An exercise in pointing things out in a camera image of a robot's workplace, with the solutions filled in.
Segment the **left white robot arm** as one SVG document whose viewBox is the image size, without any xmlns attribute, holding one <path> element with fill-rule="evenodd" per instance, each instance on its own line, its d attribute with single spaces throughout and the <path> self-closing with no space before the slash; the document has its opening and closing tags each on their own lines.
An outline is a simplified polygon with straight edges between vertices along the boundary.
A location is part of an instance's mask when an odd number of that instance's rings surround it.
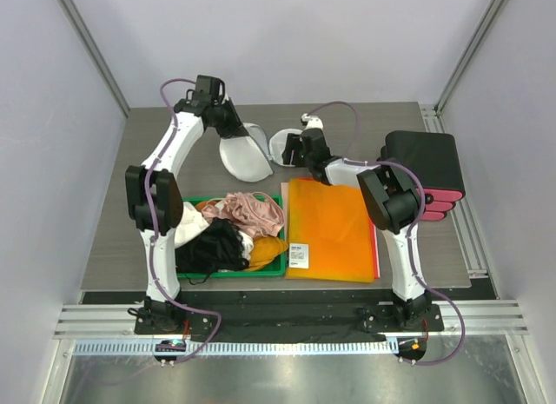
<svg viewBox="0 0 556 404">
<path fill-rule="evenodd" d="M 226 137 L 247 136 L 223 80 L 199 75 L 186 95 L 168 104 L 170 125 L 153 153 L 125 172 L 129 217 L 142 238 L 148 267 L 144 302 L 129 313 L 136 334 L 178 334 L 194 320 L 214 336 L 222 317 L 183 304 L 175 266 L 175 231 L 182 219 L 182 196 L 176 182 L 187 155 L 207 128 Z"/>
</svg>

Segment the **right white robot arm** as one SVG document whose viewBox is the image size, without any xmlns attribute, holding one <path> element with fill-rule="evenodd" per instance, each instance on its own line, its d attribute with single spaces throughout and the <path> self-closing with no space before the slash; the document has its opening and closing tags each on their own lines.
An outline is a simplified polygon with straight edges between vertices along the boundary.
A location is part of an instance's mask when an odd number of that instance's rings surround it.
<svg viewBox="0 0 556 404">
<path fill-rule="evenodd" d="M 286 166 L 305 168 L 317 182 L 358 189 L 371 223 L 387 244 L 392 269 L 392 317 L 397 327 L 422 328 L 432 311 L 431 289 L 425 282 L 417 242 L 424 213 L 424 190 L 417 176 L 394 161 L 354 161 L 334 156 L 317 116 L 305 128 L 285 133 L 281 151 Z"/>
</svg>

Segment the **white mesh laundry bag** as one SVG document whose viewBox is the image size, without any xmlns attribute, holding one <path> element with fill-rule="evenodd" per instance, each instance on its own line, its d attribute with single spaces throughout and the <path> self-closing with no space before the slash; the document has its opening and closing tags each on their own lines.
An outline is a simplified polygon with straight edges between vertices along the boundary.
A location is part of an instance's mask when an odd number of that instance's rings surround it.
<svg viewBox="0 0 556 404">
<path fill-rule="evenodd" d="M 284 161 L 289 135 L 300 137 L 300 129 L 281 129 L 268 137 L 255 123 L 244 123 L 247 136 L 222 138 L 219 153 L 226 170 L 243 182 L 259 182 L 273 174 L 273 167 L 293 168 L 293 161 Z"/>
</svg>

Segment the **black lace bra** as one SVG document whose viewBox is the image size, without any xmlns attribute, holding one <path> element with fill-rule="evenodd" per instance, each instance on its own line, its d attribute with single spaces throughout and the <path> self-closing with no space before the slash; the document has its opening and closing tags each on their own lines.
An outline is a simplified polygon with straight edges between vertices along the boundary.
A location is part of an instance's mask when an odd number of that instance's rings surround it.
<svg viewBox="0 0 556 404">
<path fill-rule="evenodd" d="M 219 271 L 241 272 L 249 260 L 243 255 L 240 229 L 228 219 L 214 219 L 198 236 L 175 249 L 178 274 L 202 275 L 206 281 Z"/>
</svg>

